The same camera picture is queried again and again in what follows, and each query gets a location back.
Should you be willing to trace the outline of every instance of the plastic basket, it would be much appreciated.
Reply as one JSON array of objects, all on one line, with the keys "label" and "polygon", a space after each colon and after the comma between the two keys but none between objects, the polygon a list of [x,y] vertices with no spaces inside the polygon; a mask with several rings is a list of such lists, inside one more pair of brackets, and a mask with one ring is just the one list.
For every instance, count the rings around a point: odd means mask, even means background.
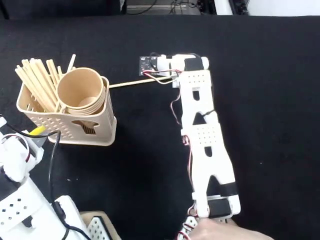
[{"label": "plastic basket", "polygon": [[[109,146],[115,140],[117,119],[112,108],[109,81],[106,81],[106,96],[103,109],[98,114],[75,116],[67,113],[44,112],[28,88],[22,84],[17,109],[24,113],[37,126],[45,126],[48,131],[60,130],[62,144]],[[83,122],[94,122],[92,128]],[[55,136],[49,136],[50,142],[55,142]]]}]

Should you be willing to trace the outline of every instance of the white robotic arm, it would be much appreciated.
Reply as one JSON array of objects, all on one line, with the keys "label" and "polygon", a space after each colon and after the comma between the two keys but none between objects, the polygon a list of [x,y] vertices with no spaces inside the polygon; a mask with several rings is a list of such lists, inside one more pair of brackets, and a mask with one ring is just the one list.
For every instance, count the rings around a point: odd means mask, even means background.
[{"label": "white robotic arm", "polygon": [[[241,210],[232,163],[226,151],[218,115],[214,109],[209,60],[197,54],[161,55],[156,58],[158,71],[173,76],[174,88],[179,88],[182,103],[181,135],[187,139],[192,153],[190,167],[192,198],[196,217],[226,219]],[[204,124],[195,124],[196,114]],[[210,177],[219,182],[220,194],[207,196]]]},{"label": "white robotic arm", "polygon": [[[0,117],[0,128],[6,123]],[[43,148],[18,133],[3,135],[0,132],[0,139],[0,237],[3,240],[63,239],[66,228],[29,177],[29,171],[43,157]],[[56,202],[64,212],[65,222],[89,235],[72,199],[61,196]],[[66,239],[85,238],[70,231]]]}]

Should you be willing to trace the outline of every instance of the paper cup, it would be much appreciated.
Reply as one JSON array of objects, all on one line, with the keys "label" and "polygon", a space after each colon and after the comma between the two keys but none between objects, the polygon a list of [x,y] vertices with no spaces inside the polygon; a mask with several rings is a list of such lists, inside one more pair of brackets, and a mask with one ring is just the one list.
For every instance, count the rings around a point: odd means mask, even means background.
[{"label": "paper cup", "polygon": [[90,112],[97,107],[97,102],[99,107],[101,101],[103,104],[106,89],[102,77],[95,70],[79,67],[67,72],[61,78],[57,86],[57,96],[69,113]]}]

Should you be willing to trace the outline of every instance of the black cloth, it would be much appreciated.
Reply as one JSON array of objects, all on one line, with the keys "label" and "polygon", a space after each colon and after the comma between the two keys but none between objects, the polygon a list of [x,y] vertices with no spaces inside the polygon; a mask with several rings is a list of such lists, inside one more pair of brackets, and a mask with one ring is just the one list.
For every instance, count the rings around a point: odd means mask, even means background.
[{"label": "black cloth", "polygon": [[[207,56],[241,201],[235,221],[279,240],[318,239],[319,25],[319,17],[146,15],[0,22],[1,113],[32,129],[16,108],[21,59],[54,59],[65,71],[76,53],[75,66],[114,84],[139,79],[139,56],[153,51]],[[105,211],[125,240],[173,239],[192,204],[188,149],[169,108],[178,91],[148,83],[110,92],[114,144],[61,144],[55,195]],[[51,149],[31,172],[46,197]]]}]

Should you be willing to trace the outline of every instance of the white wire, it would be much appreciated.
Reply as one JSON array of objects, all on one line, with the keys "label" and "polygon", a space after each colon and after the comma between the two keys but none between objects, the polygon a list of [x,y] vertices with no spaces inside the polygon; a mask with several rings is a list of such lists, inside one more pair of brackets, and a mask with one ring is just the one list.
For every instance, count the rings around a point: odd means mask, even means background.
[{"label": "white wire", "polygon": [[144,73],[144,75],[148,76],[148,77],[151,78],[151,79],[156,80],[159,84],[162,84],[162,85],[170,84],[170,83],[172,83],[172,82],[175,81],[175,79],[173,79],[173,80],[170,80],[170,81],[162,82],[162,81],[158,80],[156,77],[154,77],[154,76],[152,76],[152,75],[150,75],[150,74],[148,74],[148,73]]}]

